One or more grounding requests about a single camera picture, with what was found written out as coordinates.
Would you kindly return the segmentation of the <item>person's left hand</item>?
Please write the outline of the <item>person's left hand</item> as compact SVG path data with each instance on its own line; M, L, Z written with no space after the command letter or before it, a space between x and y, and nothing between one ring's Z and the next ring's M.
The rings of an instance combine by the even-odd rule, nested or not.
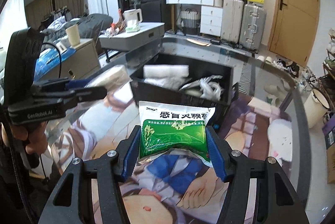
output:
M18 161L25 161L27 154L41 155L48 147L45 129L48 122L42 122L34 130L29 131L24 126L11 125L13 138L17 140L14 155ZM1 123L1 165L4 166L11 159L9 138L4 125Z

